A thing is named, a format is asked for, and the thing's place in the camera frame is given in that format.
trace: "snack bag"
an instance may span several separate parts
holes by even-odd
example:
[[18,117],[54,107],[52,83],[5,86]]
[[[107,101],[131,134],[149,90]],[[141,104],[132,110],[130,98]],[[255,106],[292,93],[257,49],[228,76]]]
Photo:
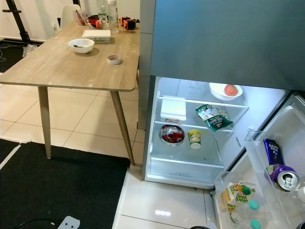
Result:
[[196,113],[206,122],[208,127],[215,132],[233,123],[228,120],[229,116],[227,112],[216,105],[201,105],[196,109]]
[[230,182],[220,195],[221,209],[227,207],[229,212],[232,212],[236,205],[249,202],[254,198],[255,187],[255,184],[244,181],[239,181],[238,184]]

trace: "white tile floor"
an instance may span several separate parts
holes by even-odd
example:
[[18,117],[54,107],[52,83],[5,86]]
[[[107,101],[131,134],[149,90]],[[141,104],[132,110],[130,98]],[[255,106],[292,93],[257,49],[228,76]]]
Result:
[[[137,130],[138,88],[120,93],[134,159],[142,164],[145,131]],[[128,157],[109,92],[49,89],[51,142],[83,151]],[[0,85],[0,137],[43,143],[36,87]],[[207,191],[141,181],[126,174],[114,229],[178,229],[215,221]]]

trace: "green bottle cap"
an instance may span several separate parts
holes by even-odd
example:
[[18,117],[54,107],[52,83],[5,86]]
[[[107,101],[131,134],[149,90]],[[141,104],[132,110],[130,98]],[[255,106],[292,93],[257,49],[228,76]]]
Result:
[[258,205],[258,203],[257,203],[255,200],[251,200],[251,201],[249,202],[249,207],[250,207],[252,210],[258,210],[259,205]]
[[250,225],[251,225],[252,229],[261,229],[261,224],[256,219],[251,220]]
[[248,196],[248,195],[250,195],[251,190],[248,187],[244,187],[243,188],[243,193]]

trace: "chair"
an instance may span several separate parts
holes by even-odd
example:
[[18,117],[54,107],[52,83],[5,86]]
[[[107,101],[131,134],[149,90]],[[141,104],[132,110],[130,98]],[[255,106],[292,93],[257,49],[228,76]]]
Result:
[[72,13],[74,10],[81,10],[81,7],[77,4],[66,4],[62,7],[61,29],[74,21]]

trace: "white bowl on table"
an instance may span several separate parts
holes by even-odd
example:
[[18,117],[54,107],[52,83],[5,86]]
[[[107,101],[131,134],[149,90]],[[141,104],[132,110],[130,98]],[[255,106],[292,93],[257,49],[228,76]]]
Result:
[[243,89],[239,85],[234,85],[238,91],[238,93],[234,96],[226,95],[224,92],[224,88],[227,86],[225,83],[210,83],[211,93],[214,95],[217,99],[230,101],[233,99],[236,99],[237,97],[241,96],[243,94]]
[[69,42],[69,46],[77,53],[87,53],[93,49],[94,41],[90,39],[75,39]]

